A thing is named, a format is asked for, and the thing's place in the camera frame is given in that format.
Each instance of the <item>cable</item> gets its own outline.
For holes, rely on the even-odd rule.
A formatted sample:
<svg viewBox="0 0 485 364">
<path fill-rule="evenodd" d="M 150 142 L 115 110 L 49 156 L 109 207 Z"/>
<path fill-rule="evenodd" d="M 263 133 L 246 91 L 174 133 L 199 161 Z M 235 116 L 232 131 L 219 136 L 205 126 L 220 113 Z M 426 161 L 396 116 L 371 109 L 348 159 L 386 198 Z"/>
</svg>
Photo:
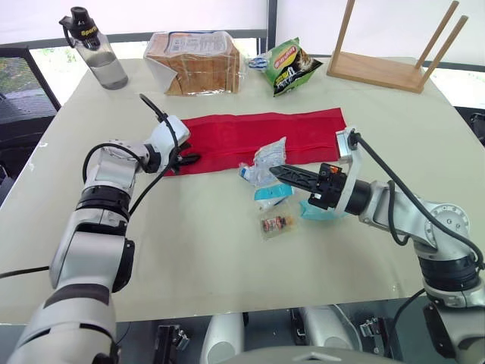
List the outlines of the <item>cable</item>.
<svg viewBox="0 0 485 364">
<path fill-rule="evenodd" d="M 146 194 L 150 191 L 150 189 L 157 184 L 157 182 L 160 181 L 160 179 L 163 178 L 163 176 L 165 176 L 165 174 L 168 172 L 168 170 L 172 167 L 172 165 L 174 165 L 174 163 L 177 161 L 178 159 L 178 155 L 179 155 L 179 143 L 178 143 L 178 140 L 177 140 L 177 136 L 175 135 L 175 131 L 174 129 L 172 128 L 172 125 L 170 124 L 170 121 L 168 120 L 168 117 L 167 117 L 167 114 L 162 112 L 159 108 L 157 108 L 155 106 L 155 104 L 153 104 L 152 101 L 150 101 L 145 95 L 143 95 L 142 93 L 139 94 L 139 97 L 145 102 L 145 104 L 147 104 L 155 113 L 156 115 L 158 116 L 158 121 L 160 122 L 164 122 L 167 127 L 168 127 L 168 130 L 170 131 L 170 134 L 172 135 L 172 139 L 174 140 L 174 150 L 172 151 L 171 153 L 171 156 L 170 156 L 170 159 L 168 160 L 168 163 L 167 165 L 165 166 L 165 168 L 158 174 L 158 176 L 143 190 L 143 192 L 140 193 L 140 195 L 138 196 L 138 199 L 136 199 L 135 203 L 133 204 L 133 206 L 131 207 L 130 209 L 130 216 L 135 212 L 136 208 L 138 207 L 138 205 L 142 202 L 143 198 L 146 196 Z"/>
<path fill-rule="evenodd" d="M 128 323 L 127 330 L 124 332 L 121 339 L 116 342 L 116 346 L 120 345 L 120 342 L 123 341 L 123 339 L 128 335 L 128 331 L 130 330 L 130 328 L 131 328 L 131 322 Z"/>
<path fill-rule="evenodd" d="M 412 303 L 412 301 L 416 300 L 423 293 L 424 293 L 424 288 L 421 288 L 418 292 L 416 292 L 411 297 L 409 297 L 396 311 L 396 314 L 394 315 L 394 318 L 393 318 L 391 329 L 389 330 L 389 335 L 387 335 L 388 337 L 387 345 L 384 348 L 385 357 L 388 357 L 388 358 L 390 357 L 389 355 L 391 351 L 391 343 L 394 337 L 394 333 L 396 331 L 397 321 L 399 320 L 399 317 L 401 317 L 401 314 L 404 312 L 406 307 L 408 307 Z"/>
<path fill-rule="evenodd" d="M 480 248 L 476 246 L 473 242 L 471 242 L 466 237 L 463 237 L 460 234 L 457 234 L 454 231 L 448 229 L 445 225 L 441 224 L 431 213 L 419 202 L 418 198 L 413 194 L 413 192 L 402 182 L 401 178 L 397 176 L 396 173 L 386 164 L 385 161 L 362 139 L 360 133 L 356 133 L 352 131 L 349 136 L 349 142 L 351 144 L 360 143 L 362 147 L 365 149 L 367 153 L 372 157 L 373 160 L 391 177 L 402 192 L 409 198 L 409 200 L 413 203 L 414 206 L 423 214 L 434 226 L 439 228 L 443 233 L 448 234 L 450 237 L 454 237 L 456 240 L 461 241 L 463 244 L 468 246 L 470 249 L 474 251 L 477 256 L 477 260 L 475 264 L 478 270 L 485 269 L 485 265 L 483 265 L 483 253 L 480 251 Z"/>
<path fill-rule="evenodd" d="M 387 209 L 387 221 L 389 223 L 389 231 L 393 236 L 393 239 L 400 246 L 404 246 L 408 243 L 409 235 L 404 236 L 404 240 L 400 240 L 397 235 L 396 226 L 394 226 L 394 203 L 396 201 L 396 184 L 393 180 L 387 182 L 389 184 L 389 208 Z"/>
<path fill-rule="evenodd" d="M 142 159 L 139 156 L 137 156 L 133 151 L 129 150 L 127 147 L 120 146 L 114 143 L 102 143 L 93 147 L 84 158 L 84 163 L 83 163 L 83 182 L 84 183 L 86 183 L 86 180 L 87 180 L 87 169 L 88 169 L 89 160 L 91 159 L 92 155 L 96 150 L 104 148 L 105 146 L 110 146 L 112 148 L 116 148 L 128 153 L 129 155 L 135 158 L 135 160 L 138 162 L 141 169 L 146 172 L 146 167 L 144 166 Z"/>
<path fill-rule="evenodd" d="M 19 269 L 17 271 L 7 271 L 6 273 L 0 274 L 0 279 L 14 277 L 15 275 L 26 275 L 28 273 L 36 273 L 38 271 L 48 271 L 49 267 L 37 267 L 37 268 L 29 268 L 29 269 Z"/>
<path fill-rule="evenodd" d="M 350 327 L 354 330 L 355 336 L 357 337 L 357 341 L 358 341 L 358 350 L 364 351 L 364 348 L 362 347 L 362 340 L 361 340 L 360 335 L 358 334 L 357 328 L 355 328 L 354 324 L 352 324 L 349 317 L 342 311 L 342 309 L 339 307 L 339 305 L 334 305 L 334 306 L 335 306 L 336 309 L 339 310 L 340 314 L 347 321 L 347 323 L 350 325 Z"/>
</svg>

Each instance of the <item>water bottle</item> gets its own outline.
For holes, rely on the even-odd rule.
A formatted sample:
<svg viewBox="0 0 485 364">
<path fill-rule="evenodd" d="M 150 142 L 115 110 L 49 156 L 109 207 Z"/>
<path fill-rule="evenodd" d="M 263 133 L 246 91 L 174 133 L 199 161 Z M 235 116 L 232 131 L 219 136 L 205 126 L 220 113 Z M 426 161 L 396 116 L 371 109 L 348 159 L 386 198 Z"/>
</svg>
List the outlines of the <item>water bottle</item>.
<svg viewBox="0 0 485 364">
<path fill-rule="evenodd" d="M 70 12 L 72 17 L 63 17 L 59 21 L 69 46 L 77 49 L 101 86 L 106 89 L 125 86 L 128 76 L 116 58 L 108 37 L 98 30 L 85 8 L 75 6 Z"/>
</svg>

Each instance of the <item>chair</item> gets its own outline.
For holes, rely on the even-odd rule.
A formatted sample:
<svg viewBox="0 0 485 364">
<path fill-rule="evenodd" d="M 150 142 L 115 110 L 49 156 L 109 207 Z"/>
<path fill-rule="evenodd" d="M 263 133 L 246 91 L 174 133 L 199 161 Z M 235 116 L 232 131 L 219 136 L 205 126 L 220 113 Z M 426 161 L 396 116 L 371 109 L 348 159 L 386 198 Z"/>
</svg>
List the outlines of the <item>chair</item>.
<svg viewBox="0 0 485 364">
<path fill-rule="evenodd" d="M 0 166 L 10 178 L 22 171 L 60 108 L 29 50 L 0 47 Z"/>
</svg>

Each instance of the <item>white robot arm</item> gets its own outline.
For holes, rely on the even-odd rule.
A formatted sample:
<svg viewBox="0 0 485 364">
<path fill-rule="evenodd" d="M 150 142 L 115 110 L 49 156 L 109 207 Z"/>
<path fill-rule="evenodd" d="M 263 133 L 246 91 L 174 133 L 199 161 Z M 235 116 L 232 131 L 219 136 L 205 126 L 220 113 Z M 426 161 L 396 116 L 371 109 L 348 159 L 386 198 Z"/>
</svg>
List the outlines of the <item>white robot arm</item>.
<svg viewBox="0 0 485 364">
<path fill-rule="evenodd" d="M 159 117 L 144 143 L 112 140 L 94 148 L 98 161 L 50 266 L 55 292 L 34 313 L 9 364 L 117 362 L 111 293 L 131 276 L 135 243 L 125 233 L 135 175 L 168 168 L 169 155 L 189 138 L 177 117 Z"/>
<path fill-rule="evenodd" d="M 348 174 L 325 163 L 318 174 L 290 165 L 270 170 L 281 182 L 310 192 L 308 202 L 314 206 L 357 215 L 365 224 L 390 231 L 399 245 L 411 239 L 430 299 L 424 315 L 436 351 L 458 362 L 484 362 L 485 284 L 478 274 L 483 269 L 483 255 L 468 239 L 466 213 L 451 203 L 429 202 L 413 195 L 352 128 L 337 133 L 337 142 L 340 161 L 350 164 Z M 356 179 L 359 144 L 403 190 L 393 180 L 369 184 Z M 405 235 L 404 240 L 398 234 Z"/>
</svg>

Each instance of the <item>blue plastic item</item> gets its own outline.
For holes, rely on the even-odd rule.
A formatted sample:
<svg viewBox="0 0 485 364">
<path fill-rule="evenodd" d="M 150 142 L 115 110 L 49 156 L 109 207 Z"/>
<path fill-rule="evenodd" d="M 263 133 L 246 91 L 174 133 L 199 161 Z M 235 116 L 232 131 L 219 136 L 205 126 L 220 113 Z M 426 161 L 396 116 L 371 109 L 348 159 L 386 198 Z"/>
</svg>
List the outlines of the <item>blue plastic item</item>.
<svg viewBox="0 0 485 364">
<path fill-rule="evenodd" d="M 279 199 L 293 195 L 293 188 L 287 184 L 277 184 L 271 187 L 260 188 L 255 192 L 255 201 L 259 199 Z"/>
<path fill-rule="evenodd" d="M 328 210 L 320 209 L 317 206 L 310 205 L 307 200 L 300 201 L 300 211 L 300 216 L 302 218 L 318 221 L 335 220 L 348 215 L 346 212 L 337 215 L 332 208 L 329 208 Z"/>
</svg>

